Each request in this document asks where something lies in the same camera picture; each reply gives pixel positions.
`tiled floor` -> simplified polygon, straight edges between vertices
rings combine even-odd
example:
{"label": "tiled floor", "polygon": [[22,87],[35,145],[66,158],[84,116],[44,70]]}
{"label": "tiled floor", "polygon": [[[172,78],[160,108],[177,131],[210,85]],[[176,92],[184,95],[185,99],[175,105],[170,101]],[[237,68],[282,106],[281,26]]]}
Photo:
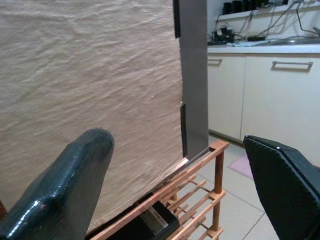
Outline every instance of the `tiled floor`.
{"label": "tiled floor", "polygon": [[[217,138],[209,136],[209,142],[214,142]],[[246,153],[240,145],[230,143],[224,154],[223,169],[223,188],[226,190],[226,196],[221,201],[220,225],[224,232],[220,240],[278,240],[265,211],[259,201],[255,183],[252,179],[237,173],[228,168],[235,160],[241,158]],[[204,166],[199,172],[197,182],[206,180],[205,185],[208,189],[213,189],[215,172],[214,160]],[[193,189],[194,186],[187,185],[179,195],[182,197],[185,193]],[[203,197],[204,191],[199,190],[187,203],[194,205]],[[212,211],[206,215],[204,224],[210,226],[212,223]],[[198,239],[204,232],[204,228],[198,228],[189,238]]]}

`dark gray panel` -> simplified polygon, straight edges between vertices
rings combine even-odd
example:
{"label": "dark gray panel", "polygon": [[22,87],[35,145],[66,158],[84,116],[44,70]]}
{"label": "dark gray panel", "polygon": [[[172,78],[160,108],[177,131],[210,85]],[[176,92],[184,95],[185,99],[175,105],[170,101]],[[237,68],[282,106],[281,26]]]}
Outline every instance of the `dark gray panel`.
{"label": "dark gray panel", "polygon": [[180,0],[180,53],[187,157],[208,148],[207,0]]}

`cabinet door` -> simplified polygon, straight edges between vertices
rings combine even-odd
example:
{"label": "cabinet door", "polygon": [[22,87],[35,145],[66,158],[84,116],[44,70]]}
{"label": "cabinet door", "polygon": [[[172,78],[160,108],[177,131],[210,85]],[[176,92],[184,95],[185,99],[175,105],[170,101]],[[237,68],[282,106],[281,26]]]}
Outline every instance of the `cabinet door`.
{"label": "cabinet door", "polygon": [[209,54],[209,129],[240,140],[246,57]]}
{"label": "cabinet door", "polygon": [[320,165],[320,55],[310,56],[247,57],[241,139],[275,140]]}

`countertop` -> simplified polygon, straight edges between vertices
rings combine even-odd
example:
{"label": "countertop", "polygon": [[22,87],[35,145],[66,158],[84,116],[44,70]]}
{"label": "countertop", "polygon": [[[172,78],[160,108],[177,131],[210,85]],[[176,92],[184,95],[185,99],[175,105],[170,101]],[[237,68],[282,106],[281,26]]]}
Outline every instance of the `countertop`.
{"label": "countertop", "polygon": [[208,46],[209,54],[320,54],[320,44],[277,46]]}

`pink mat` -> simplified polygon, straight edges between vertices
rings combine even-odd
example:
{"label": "pink mat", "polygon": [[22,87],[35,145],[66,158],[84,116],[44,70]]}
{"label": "pink mat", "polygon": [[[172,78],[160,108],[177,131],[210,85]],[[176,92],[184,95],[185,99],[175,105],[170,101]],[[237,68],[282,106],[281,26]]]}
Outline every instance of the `pink mat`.
{"label": "pink mat", "polygon": [[244,155],[243,157],[240,157],[239,159],[231,163],[229,165],[229,168],[242,175],[247,176],[248,178],[254,179],[247,155]]}

